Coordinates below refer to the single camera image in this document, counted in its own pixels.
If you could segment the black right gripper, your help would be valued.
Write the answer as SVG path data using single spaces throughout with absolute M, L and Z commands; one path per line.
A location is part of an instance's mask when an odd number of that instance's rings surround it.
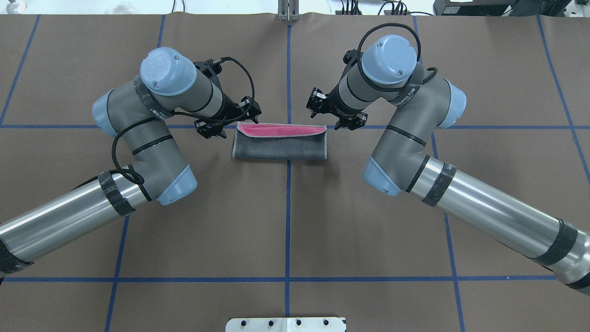
M 324 114 L 337 117 L 334 130 L 341 128 L 358 130 L 365 126 L 367 121 L 366 113 L 348 107 L 342 101 L 337 88 L 334 88 L 329 93 L 323 93 L 319 88 L 313 88 L 308 97 L 306 108 L 311 112 L 310 117 L 312 119 L 317 115 Z

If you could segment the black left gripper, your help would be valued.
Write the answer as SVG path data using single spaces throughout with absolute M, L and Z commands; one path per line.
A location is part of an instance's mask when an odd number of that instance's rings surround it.
M 235 103 L 221 90 L 213 90 L 211 100 L 195 113 L 196 132 L 205 139 L 220 137 L 227 139 L 224 126 L 236 121 L 250 120 L 259 124 L 262 114 L 259 103 L 250 96 L 245 96 L 241 103 Z

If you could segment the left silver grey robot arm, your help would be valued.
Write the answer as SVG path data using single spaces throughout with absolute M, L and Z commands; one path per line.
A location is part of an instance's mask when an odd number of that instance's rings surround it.
M 257 123 L 254 96 L 234 102 L 218 74 L 230 57 L 193 62 L 170 47 L 158 47 L 142 61 L 139 75 L 112 89 L 92 107 L 95 124 L 113 138 L 114 164 L 72 191 L 2 223 L 1 276 L 135 212 L 153 200 L 166 206 L 198 183 L 166 120 L 188 116 L 199 135 L 226 138 L 234 122 Z

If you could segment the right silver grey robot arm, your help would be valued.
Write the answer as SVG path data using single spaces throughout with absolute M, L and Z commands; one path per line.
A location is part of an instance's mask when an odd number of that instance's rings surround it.
M 563 285 L 589 293 L 589 234 L 559 217 L 520 201 L 440 160 L 434 132 L 463 115 L 466 95 L 435 67 L 421 62 L 421 44 L 399 35 L 382 36 L 366 50 L 343 57 L 345 69 L 330 92 L 312 89 L 312 116 L 337 117 L 335 130 L 357 130 L 366 109 L 383 100 L 394 107 L 381 138 L 363 170 L 371 187 L 392 197 L 407 192 L 491 236 L 551 271 Z

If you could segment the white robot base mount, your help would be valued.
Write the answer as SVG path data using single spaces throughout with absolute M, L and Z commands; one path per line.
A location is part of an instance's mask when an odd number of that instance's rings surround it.
M 346 332 L 341 317 L 266 317 L 228 320 L 226 332 Z

